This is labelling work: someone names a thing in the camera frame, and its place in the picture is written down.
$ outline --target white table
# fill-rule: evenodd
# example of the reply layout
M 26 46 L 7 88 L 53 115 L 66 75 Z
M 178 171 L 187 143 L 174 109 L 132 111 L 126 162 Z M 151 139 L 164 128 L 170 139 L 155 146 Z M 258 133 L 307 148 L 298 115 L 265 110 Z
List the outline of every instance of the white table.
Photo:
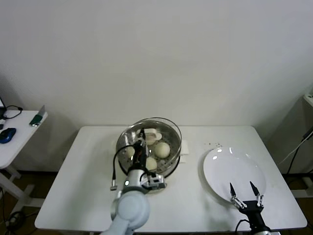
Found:
M 16 115 L 19 111 L 7 111 L 5 114 L 8 117 Z M 12 183 L 14 178 L 20 178 L 21 175 L 12 167 L 10 164 L 16 158 L 18 153 L 22 150 L 25 144 L 29 141 L 32 135 L 38 130 L 38 127 L 32 127 L 29 125 L 33 117 L 38 113 L 38 111 L 22 111 L 22 113 L 13 118 L 8 119 L 4 124 L 4 130 L 7 128 L 16 128 L 16 134 L 9 143 L 0 144 L 0 169 L 6 169 L 12 176 L 7 179 L 4 175 L 0 173 L 0 185 L 18 199 L 12 212 L 20 211 L 23 206 L 29 207 L 40 207 L 44 202 L 41 198 L 31 198 L 29 197 L 32 192 L 34 185 L 28 185 L 24 191 Z M 42 121 L 47 118 L 47 113 L 45 113 Z
M 117 191 L 110 191 L 112 158 L 125 127 L 83 127 L 70 149 L 35 221 L 40 229 L 104 231 L 111 224 L 110 207 Z M 267 189 L 262 216 L 273 230 L 302 228 L 307 221 L 273 159 L 253 127 L 183 126 L 190 154 L 166 179 L 168 187 L 149 194 L 151 214 L 138 232 L 234 231 L 245 218 L 209 190 L 202 173 L 207 152 L 218 144 L 250 153 L 265 173 Z M 125 175 L 117 164 L 119 189 Z M 242 223 L 240 230 L 249 230 Z

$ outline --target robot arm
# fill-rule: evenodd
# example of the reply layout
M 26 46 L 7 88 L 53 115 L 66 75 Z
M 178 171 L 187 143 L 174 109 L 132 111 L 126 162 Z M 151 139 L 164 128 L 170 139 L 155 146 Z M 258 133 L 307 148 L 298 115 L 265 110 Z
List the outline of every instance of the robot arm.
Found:
M 129 168 L 123 190 L 112 204 L 113 222 L 101 235 L 132 235 L 134 230 L 142 227 L 149 218 L 150 206 L 145 194 L 150 190 L 166 187 L 163 175 L 150 173 L 146 169 L 148 148 L 143 129 L 133 148 L 135 153 L 132 166 Z M 115 177 L 113 177 L 111 190 L 116 188 Z
M 150 206 L 147 197 L 140 191 L 129 191 L 117 202 L 116 215 L 108 230 L 101 235 L 132 235 L 149 218 Z
M 270 235 L 270 229 L 265 225 L 265 222 L 261 216 L 261 212 L 264 208 L 263 195 L 260 195 L 257 187 L 250 181 L 253 193 L 256 196 L 256 200 L 253 201 L 241 201 L 235 192 L 233 185 L 230 183 L 231 201 L 238 208 L 239 212 L 245 214 L 249 219 L 251 228 L 251 234 L 253 235 Z

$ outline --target white plate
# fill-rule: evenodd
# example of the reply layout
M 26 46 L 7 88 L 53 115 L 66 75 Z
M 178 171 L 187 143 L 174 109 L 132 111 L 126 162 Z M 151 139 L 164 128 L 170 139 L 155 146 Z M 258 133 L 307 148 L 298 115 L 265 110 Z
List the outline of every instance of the white plate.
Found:
M 242 201 L 255 200 L 250 181 L 265 193 L 266 180 L 262 170 L 251 157 L 239 149 L 216 148 L 210 151 L 203 162 L 204 175 L 211 188 L 223 199 L 230 201 L 230 185 Z

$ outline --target stainless steel pot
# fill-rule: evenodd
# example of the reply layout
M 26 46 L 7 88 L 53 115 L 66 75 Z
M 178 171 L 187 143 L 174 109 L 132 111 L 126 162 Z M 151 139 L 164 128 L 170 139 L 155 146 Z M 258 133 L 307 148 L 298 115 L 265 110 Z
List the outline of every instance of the stainless steel pot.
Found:
M 163 174 L 164 177 L 169 176 L 178 166 L 181 150 L 181 132 L 178 126 L 166 118 L 151 117 L 140 120 L 128 127 L 118 138 L 116 143 L 116 150 L 130 144 L 134 144 L 137 138 L 138 130 L 154 128 L 162 134 L 162 139 L 156 141 L 153 145 L 149 145 L 149 157 L 153 157 L 157 162 L 157 169 L 152 172 Z M 166 142 L 170 145 L 170 155 L 161 159 L 154 153 L 154 148 L 159 142 Z M 121 169 L 127 174 L 129 167 L 132 165 L 131 159 L 128 157 L 126 151 L 121 151 L 118 154 L 118 161 Z

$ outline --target computer mouse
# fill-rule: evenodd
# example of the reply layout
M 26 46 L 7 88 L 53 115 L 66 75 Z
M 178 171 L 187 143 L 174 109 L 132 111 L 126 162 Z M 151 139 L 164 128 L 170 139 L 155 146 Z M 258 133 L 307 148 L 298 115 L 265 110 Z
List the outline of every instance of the computer mouse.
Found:
M 16 133 L 16 128 L 7 128 L 0 133 L 0 143 L 8 143 Z

